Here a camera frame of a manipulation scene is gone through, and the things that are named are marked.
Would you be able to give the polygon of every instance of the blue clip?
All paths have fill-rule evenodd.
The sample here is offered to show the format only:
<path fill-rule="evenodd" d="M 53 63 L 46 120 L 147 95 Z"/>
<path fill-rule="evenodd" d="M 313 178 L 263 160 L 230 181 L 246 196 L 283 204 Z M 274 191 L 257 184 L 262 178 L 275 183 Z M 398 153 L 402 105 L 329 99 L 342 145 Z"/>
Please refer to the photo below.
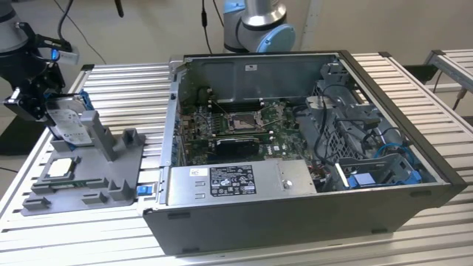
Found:
<path fill-rule="evenodd" d="M 138 186 L 135 188 L 137 196 L 150 196 L 153 195 L 153 187 L 151 186 Z"/>
<path fill-rule="evenodd" d="M 85 107 L 87 110 L 94 110 L 93 109 L 93 105 L 91 105 L 91 101 L 90 101 L 90 98 L 89 98 L 89 94 L 86 93 L 86 91 L 81 90 L 78 92 L 78 95 L 82 97 L 83 99 L 83 103 L 85 103 Z"/>

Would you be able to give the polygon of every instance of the white wall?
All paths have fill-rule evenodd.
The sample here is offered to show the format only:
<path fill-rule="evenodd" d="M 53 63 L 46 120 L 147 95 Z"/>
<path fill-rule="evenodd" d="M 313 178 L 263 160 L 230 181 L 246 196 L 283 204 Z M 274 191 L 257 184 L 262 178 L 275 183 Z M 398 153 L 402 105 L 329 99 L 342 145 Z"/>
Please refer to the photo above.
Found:
<path fill-rule="evenodd" d="M 433 49 L 473 48 L 471 0 L 313 0 L 303 50 L 387 51 L 419 64 Z"/>
<path fill-rule="evenodd" d="M 66 0 L 58 0 L 65 7 Z M 287 21 L 294 25 L 299 47 L 309 0 L 285 0 Z M 74 1 L 69 16 L 81 28 L 89 43 L 107 64 L 166 62 L 171 54 L 207 53 L 203 30 L 199 24 L 199 0 L 122 0 L 125 17 L 119 18 L 113 0 Z M 219 12 L 223 0 L 217 0 Z M 223 47 L 223 32 L 213 3 L 205 0 L 207 36 L 214 53 Z M 52 0 L 29 0 L 16 3 L 14 10 L 22 21 L 30 23 L 36 33 L 57 37 L 56 28 L 61 11 Z M 101 64 L 68 19 L 64 38 L 78 47 L 79 65 Z M 72 84 L 79 66 L 60 66 L 65 81 Z M 0 98 L 10 93 L 6 82 L 0 81 Z M 12 113 L 0 109 L 0 116 Z"/>

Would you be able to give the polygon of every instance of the robotic arm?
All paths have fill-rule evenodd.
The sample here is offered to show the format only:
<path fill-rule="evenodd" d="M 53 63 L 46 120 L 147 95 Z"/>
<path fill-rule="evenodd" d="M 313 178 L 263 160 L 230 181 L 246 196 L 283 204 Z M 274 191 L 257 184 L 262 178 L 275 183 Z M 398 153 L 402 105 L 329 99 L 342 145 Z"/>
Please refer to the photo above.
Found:
<path fill-rule="evenodd" d="M 121 1 L 114 2 L 122 17 Z M 9 0 L 0 0 L 0 36 L 0 77 L 13 90 L 4 105 L 24 120 L 54 126 L 46 103 L 61 97 L 65 86 L 57 61 L 77 64 L 77 51 L 61 36 L 53 39 L 36 34 L 29 24 L 20 21 Z M 41 57 L 38 48 L 50 48 L 52 59 Z"/>
<path fill-rule="evenodd" d="M 234 53 L 290 51 L 295 33 L 278 0 L 226 0 L 223 46 Z"/>

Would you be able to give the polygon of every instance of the blue latch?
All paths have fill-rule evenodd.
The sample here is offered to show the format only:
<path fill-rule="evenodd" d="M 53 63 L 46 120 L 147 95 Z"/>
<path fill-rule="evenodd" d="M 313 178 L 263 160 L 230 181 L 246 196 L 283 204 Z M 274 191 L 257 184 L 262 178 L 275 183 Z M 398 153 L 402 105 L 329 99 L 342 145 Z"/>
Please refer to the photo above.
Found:
<path fill-rule="evenodd" d="M 419 184 L 422 181 L 421 174 L 413 170 L 409 174 L 409 177 L 406 180 L 398 180 L 394 183 L 387 183 L 387 184 L 377 184 L 370 173 L 358 173 L 354 175 L 350 175 L 349 178 L 346 179 L 347 181 L 347 189 L 354 189 L 354 188 L 367 188 L 367 187 L 390 187 L 390 186 L 398 186 L 398 185 L 414 185 Z"/>
<path fill-rule="evenodd" d="M 150 196 L 153 195 L 153 187 L 151 186 L 138 186 L 135 188 L 137 196 Z"/>

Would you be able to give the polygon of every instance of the sticker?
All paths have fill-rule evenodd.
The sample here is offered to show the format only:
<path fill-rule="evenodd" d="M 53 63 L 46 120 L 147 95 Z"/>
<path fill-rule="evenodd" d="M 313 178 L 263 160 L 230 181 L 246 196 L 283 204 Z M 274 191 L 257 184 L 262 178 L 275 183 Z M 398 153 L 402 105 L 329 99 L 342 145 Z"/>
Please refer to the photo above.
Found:
<path fill-rule="evenodd" d="M 245 71 L 257 71 L 258 65 L 245 65 Z"/>
<path fill-rule="evenodd" d="M 210 195 L 213 197 L 255 194 L 250 165 L 210 168 Z"/>
<path fill-rule="evenodd" d="M 206 168 L 190 168 L 189 176 L 207 176 L 207 169 Z"/>
<path fill-rule="evenodd" d="M 86 128 L 79 122 L 79 117 L 70 109 L 52 110 L 48 112 L 56 123 L 56 130 L 68 143 L 73 145 L 91 144 Z"/>

